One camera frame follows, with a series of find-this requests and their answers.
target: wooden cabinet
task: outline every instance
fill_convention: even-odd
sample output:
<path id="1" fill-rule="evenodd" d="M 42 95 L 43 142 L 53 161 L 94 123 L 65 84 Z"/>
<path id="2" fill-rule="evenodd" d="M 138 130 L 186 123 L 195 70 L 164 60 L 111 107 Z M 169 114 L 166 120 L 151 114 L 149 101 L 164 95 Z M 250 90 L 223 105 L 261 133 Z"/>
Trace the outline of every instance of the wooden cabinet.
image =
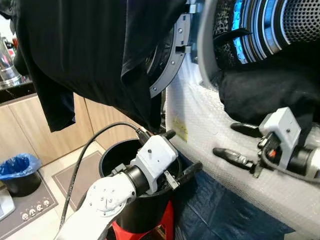
<path id="1" fill-rule="evenodd" d="M 93 135 L 84 98 L 75 94 L 74 104 L 76 123 L 52 133 L 37 96 L 8 105 L 44 165 L 80 148 Z"/>
<path id="2" fill-rule="evenodd" d="M 0 107 L 0 163 L 21 153 L 37 156 L 7 105 Z"/>
<path id="3" fill-rule="evenodd" d="M 130 122 L 139 127 L 136 122 L 132 121 L 129 117 L 122 114 L 114 107 L 103 105 L 88 99 L 85 99 L 85 102 L 94 133 L 115 122 Z M 108 149 L 120 141 L 133 138 L 137 138 L 136 132 L 128 126 L 120 125 L 102 133 L 97 138 L 97 142 L 104 149 Z"/>

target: yellow sticker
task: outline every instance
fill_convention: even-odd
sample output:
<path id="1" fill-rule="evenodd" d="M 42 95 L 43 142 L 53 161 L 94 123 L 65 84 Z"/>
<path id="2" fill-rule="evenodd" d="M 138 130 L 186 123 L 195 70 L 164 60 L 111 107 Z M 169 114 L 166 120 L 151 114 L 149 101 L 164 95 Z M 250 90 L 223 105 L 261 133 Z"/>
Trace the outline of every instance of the yellow sticker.
<path id="1" fill-rule="evenodd" d="M 176 116 L 172 121 L 173 130 L 185 142 L 188 141 L 188 130 L 185 123 Z"/>

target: red bucket stand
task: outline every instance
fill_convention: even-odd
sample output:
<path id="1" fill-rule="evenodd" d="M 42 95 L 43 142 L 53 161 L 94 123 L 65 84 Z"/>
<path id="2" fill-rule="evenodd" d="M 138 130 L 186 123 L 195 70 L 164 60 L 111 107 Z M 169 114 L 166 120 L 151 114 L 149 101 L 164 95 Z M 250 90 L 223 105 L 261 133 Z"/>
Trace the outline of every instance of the red bucket stand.
<path id="1" fill-rule="evenodd" d="M 166 240 L 174 240 L 174 208 L 171 201 L 168 202 L 159 226 L 165 231 Z M 143 236 L 151 232 L 131 233 L 122 229 L 116 221 L 112 223 L 112 227 L 116 236 L 116 240 L 140 240 Z"/>

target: black cable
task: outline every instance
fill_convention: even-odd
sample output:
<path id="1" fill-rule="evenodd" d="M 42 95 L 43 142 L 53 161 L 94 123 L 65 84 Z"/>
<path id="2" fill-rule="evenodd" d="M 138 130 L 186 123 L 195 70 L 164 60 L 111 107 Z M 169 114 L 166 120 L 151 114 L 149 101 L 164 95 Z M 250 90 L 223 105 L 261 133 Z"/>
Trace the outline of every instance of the black cable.
<path id="1" fill-rule="evenodd" d="M 82 151 L 80 153 L 80 156 L 79 156 L 79 158 L 76 161 L 75 166 L 74 166 L 74 170 L 73 170 L 72 178 L 71 178 L 70 185 L 69 185 L 69 188 L 68 188 L 68 192 L 67 192 L 67 195 L 65 197 L 65 202 L 64 202 L 61 221 L 60 221 L 60 229 L 62 228 L 63 224 L 65 223 L 66 214 L 67 214 L 67 210 L 68 210 L 68 206 L 69 206 L 69 202 L 70 202 L 70 198 L 71 198 L 71 193 L 72 193 L 72 190 L 73 190 L 74 185 L 75 185 L 75 180 L 76 180 L 76 176 L 77 176 L 77 173 L 78 173 L 78 170 L 79 170 L 80 163 L 82 161 L 82 158 L 83 158 L 87 148 L 89 147 L 89 145 L 93 141 L 95 141 L 96 137 L 98 137 L 100 134 L 102 134 L 103 132 L 105 132 L 106 130 L 108 130 L 110 128 L 113 128 L 113 127 L 119 126 L 119 125 L 129 126 L 129 127 L 133 128 L 136 132 L 139 130 L 138 127 L 136 127 L 135 125 L 133 125 L 133 124 L 131 124 L 129 122 L 124 122 L 124 121 L 115 122 L 115 123 L 112 123 L 112 124 L 102 128 L 95 135 L 93 135 L 90 138 L 90 140 L 85 144 L 85 146 L 83 147 L 83 149 L 82 149 Z"/>
<path id="2" fill-rule="evenodd" d="M 274 133 L 270 134 L 270 137 L 269 137 L 269 138 L 267 137 L 268 141 L 267 141 L 266 145 L 262 148 L 261 158 L 262 158 L 262 160 L 264 161 L 264 163 L 265 163 L 267 166 L 269 166 L 269 167 L 271 167 L 271 168 L 273 168 L 273 169 L 276 169 L 276 170 L 278 170 L 279 172 L 282 172 L 282 173 L 284 173 L 284 174 L 287 174 L 287 175 L 289 175 L 289 176 L 291 176 L 291 177 L 294 177 L 294 178 L 296 178 L 296 179 L 300 179 L 300 180 L 303 180 L 303 181 L 306 181 L 306 182 L 309 182 L 309 183 L 320 184 L 320 179 L 302 176 L 302 175 L 299 175 L 299 174 L 294 173 L 294 172 L 292 172 L 292 171 L 283 169 L 283 168 L 279 167 L 278 165 L 272 163 L 272 162 L 267 158 L 268 151 L 271 150 L 271 149 L 269 149 L 269 146 L 271 145 L 271 139 L 270 139 L 270 138 L 273 137 L 273 134 L 274 134 Z"/>

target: tile floor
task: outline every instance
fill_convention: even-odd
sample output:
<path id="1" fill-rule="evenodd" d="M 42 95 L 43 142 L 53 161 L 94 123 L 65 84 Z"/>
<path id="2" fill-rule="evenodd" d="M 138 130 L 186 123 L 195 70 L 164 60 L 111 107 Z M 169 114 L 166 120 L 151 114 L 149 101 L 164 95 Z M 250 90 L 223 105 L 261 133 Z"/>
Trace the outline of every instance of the tile floor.
<path id="1" fill-rule="evenodd" d="M 48 211 L 46 214 L 40 216 L 24 228 L 6 238 L 6 240 L 53 240 L 55 238 L 59 229 L 65 197 L 53 180 L 52 175 L 74 164 L 77 161 L 81 150 L 82 148 L 79 148 L 68 155 L 65 155 L 58 160 L 40 168 L 39 171 L 53 193 L 55 199 L 57 200 L 58 205 L 54 209 Z M 86 150 L 84 157 L 94 153 L 95 151 L 99 151 L 102 154 L 105 152 L 104 148 L 99 143 L 93 142 Z M 69 206 L 67 217 L 72 213 L 73 210 Z"/>

